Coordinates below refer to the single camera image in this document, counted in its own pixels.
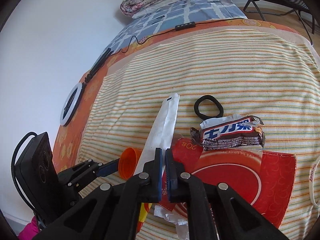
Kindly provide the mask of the orange plastic cup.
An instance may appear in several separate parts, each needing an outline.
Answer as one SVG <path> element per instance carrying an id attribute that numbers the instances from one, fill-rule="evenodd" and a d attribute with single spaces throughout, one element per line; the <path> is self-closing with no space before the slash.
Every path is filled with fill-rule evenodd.
<path id="1" fill-rule="evenodd" d="M 128 180 L 135 172 L 142 150 L 126 148 L 119 158 L 118 172 L 121 178 Z"/>

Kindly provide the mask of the white plastic bag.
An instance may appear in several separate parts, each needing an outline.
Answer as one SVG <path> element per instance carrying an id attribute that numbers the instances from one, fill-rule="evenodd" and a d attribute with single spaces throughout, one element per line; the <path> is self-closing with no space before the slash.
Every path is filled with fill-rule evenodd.
<path id="1" fill-rule="evenodd" d="M 169 223 L 174 224 L 179 239 L 190 239 L 188 221 L 186 218 L 183 218 L 182 216 L 175 214 L 172 211 L 169 211 L 158 204 L 155 204 L 153 214 L 157 217 L 163 218 L 165 221 Z"/>

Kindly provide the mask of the white colourful paper wrapper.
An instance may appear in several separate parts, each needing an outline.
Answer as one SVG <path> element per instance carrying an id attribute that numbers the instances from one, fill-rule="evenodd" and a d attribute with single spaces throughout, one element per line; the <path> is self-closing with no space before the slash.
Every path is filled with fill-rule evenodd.
<path id="1" fill-rule="evenodd" d="M 179 99 L 180 96 L 174 93 L 162 102 L 134 171 L 135 175 L 142 173 L 143 168 L 146 167 L 146 163 L 156 159 L 156 150 L 160 149 L 160 164 L 156 168 L 159 180 L 156 186 L 156 203 L 160 202 L 162 197 L 165 150 L 170 148 L 173 139 Z"/>

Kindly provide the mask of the red tissue box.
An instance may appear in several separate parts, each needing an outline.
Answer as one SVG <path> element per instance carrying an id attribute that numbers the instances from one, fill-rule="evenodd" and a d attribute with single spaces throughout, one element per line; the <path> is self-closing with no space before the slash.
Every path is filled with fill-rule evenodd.
<path id="1" fill-rule="evenodd" d="M 228 184 L 275 227 L 280 226 L 293 190 L 295 155 L 245 147 L 204 151 L 188 138 L 179 139 L 172 153 L 186 172 L 206 184 Z"/>

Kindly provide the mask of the brown chocolate bar wrapper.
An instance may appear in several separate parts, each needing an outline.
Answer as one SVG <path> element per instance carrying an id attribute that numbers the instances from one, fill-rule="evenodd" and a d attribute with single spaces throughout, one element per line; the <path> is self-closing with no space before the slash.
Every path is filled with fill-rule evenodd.
<path id="1" fill-rule="evenodd" d="M 190 128 L 190 135 L 192 141 L 202 146 L 204 151 L 255 145 L 264 147 L 263 125 L 258 116 L 234 114 L 204 120 L 200 129 Z"/>

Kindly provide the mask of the white silicone wristband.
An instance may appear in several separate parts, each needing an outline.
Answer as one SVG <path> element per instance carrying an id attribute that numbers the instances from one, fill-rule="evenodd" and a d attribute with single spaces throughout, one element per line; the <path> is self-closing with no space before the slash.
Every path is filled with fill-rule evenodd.
<path id="1" fill-rule="evenodd" d="M 315 198 L 314 181 L 315 181 L 315 173 L 319 165 L 319 162 L 320 162 L 320 156 L 318 156 L 317 159 L 312 163 L 310 172 L 309 172 L 309 197 L 313 206 L 316 206 L 316 207 L 319 206 L 319 201 L 316 201 L 316 198 Z"/>

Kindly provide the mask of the orange floral bedsheet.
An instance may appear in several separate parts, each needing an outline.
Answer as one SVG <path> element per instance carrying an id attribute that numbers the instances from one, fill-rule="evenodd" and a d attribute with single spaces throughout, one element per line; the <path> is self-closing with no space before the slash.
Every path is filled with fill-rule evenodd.
<path id="1" fill-rule="evenodd" d="M 252 19 L 216 20 L 199 22 L 193 28 L 180 31 L 168 29 L 142 39 L 141 44 L 134 42 L 128 46 L 125 46 L 123 49 L 105 60 L 102 67 L 98 70 L 97 74 L 93 76 L 91 81 L 89 81 L 84 92 L 82 93 L 82 97 L 70 123 L 67 126 L 61 126 L 59 128 L 53 147 L 53 164 L 56 172 L 61 172 L 75 165 L 82 134 L 95 98 L 97 97 L 99 89 L 103 83 L 103 78 L 110 73 L 118 61 L 128 60 L 129 57 L 145 52 L 157 44 L 163 44 L 164 42 L 168 42 L 170 40 L 193 36 L 202 30 L 218 30 L 221 28 L 235 27 L 248 27 L 249 29 L 257 27 L 258 30 L 270 31 L 274 33 L 279 31 L 278 35 L 283 35 L 285 38 L 288 38 L 287 33 L 299 34 L 296 29 L 272 22 L 263 22 Z"/>

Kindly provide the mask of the black tripod stand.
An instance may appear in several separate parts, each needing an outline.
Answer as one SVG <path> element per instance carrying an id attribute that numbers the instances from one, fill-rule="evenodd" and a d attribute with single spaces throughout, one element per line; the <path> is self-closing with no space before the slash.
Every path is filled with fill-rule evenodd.
<path id="1" fill-rule="evenodd" d="M 99 58 L 93 64 L 93 67 L 89 70 L 87 76 L 85 77 L 85 84 L 88 84 L 92 77 L 97 73 L 97 71 L 104 65 L 105 61 L 113 53 L 111 48 L 105 48 L 105 50 L 100 54 Z"/>

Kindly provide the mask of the striped cream towel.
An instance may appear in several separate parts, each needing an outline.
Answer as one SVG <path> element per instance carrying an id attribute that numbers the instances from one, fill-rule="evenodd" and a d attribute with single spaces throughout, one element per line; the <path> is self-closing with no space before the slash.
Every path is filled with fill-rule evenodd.
<path id="1" fill-rule="evenodd" d="M 319 64 L 304 44 L 269 33 L 223 30 L 159 44 L 103 78 L 77 161 L 116 159 L 143 148 L 162 102 L 180 96 L 176 133 L 200 124 L 194 102 L 210 94 L 225 115 L 264 122 L 265 148 L 292 153 L 297 172 L 280 230 L 303 239 L 319 216 L 309 197 L 309 172 L 319 156 Z"/>

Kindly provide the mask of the pink beige towel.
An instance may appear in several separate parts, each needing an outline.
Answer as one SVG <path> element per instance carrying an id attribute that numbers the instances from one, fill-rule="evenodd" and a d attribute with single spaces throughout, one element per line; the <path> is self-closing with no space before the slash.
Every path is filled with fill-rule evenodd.
<path id="1" fill-rule="evenodd" d="M 304 44 L 312 52 L 316 63 L 319 64 L 319 55 L 317 54 L 317 51 L 312 47 L 311 43 L 305 37 L 297 33 L 294 29 L 275 23 L 269 24 L 268 27 L 232 25 L 232 23 L 235 23 L 235 20 L 205 22 L 204 25 L 197 25 L 195 28 L 185 29 L 182 31 L 169 30 L 167 32 L 164 31 L 162 33 L 158 33 L 157 35 L 150 36 L 144 44 L 138 45 L 135 43 L 125 47 L 125 52 L 119 52 L 119 54 L 116 56 L 112 56 L 111 59 L 104 64 L 104 66 L 107 67 L 106 75 L 115 73 L 136 55 L 146 53 L 159 44 L 166 44 L 183 38 L 190 38 L 195 35 L 213 33 L 223 30 L 239 30 L 241 37 L 248 36 L 248 31 L 255 30 L 260 33 L 274 34 L 293 44 Z"/>

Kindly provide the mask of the blue checked bedsheet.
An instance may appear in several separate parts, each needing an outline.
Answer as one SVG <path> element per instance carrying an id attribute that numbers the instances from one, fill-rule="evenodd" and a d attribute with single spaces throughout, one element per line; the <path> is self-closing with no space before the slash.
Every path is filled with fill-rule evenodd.
<path id="1" fill-rule="evenodd" d="M 139 40 L 189 22 L 246 19 L 232 0 L 180 0 L 133 20 L 108 45 L 112 51 L 127 47 L 132 36 Z"/>

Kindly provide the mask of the black folding chair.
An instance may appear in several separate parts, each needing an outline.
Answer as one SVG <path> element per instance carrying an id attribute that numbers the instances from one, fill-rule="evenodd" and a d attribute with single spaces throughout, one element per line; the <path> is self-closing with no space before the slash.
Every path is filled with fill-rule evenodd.
<path id="1" fill-rule="evenodd" d="M 265 17 L 264 15 L 266 14 L 266 12 L 262 12 L 260 10 L 260 8 L 258 7 L 257 5 L 257 2 L 259 1 L 265 1 L 265 2 L 269 2 L 269 3 L 273 3 L 273 4 L 277 4 L 277 5 L 282 5 L 284 7 L 288 7 L 290 10 L 285 12 L 285 13 L 281 13 L 281 14 L 278 14 L 278 16 L 286 16 L 288 14 L 291 14 L 291 13 L 295 13 L 299 20 L 301 21 L 305 31 L 306 31 L 306 34 L 308 35 L 308 38 L 309 38 L 309 41 L 311 44 L 313 44 L 313 41 L 312 41 L 312 38 L 311 38 L 311 34 L 314 34 L 315 31 L 316 31 L 316 20 L 314 17 L 312 17 L 312 25 L 309 25 L 305 20 L 302 19 L 301 17 L 301 13 L 302 12 L 305 12 L 307 14 L 311 14 L 311 11 L 308 9 L 303 9 L 303 8 L 299 8 L 299 7 L 295 7 L 294 5 L 290 5 L 287 1 L 285 0 L 247 0 L 244 8 L 243 8 L 243 11 L 244 12 L 247 12 L 247 13 L 257 13 L 260 15 L 261 19 L 263 21 L 265 21 Z"/>

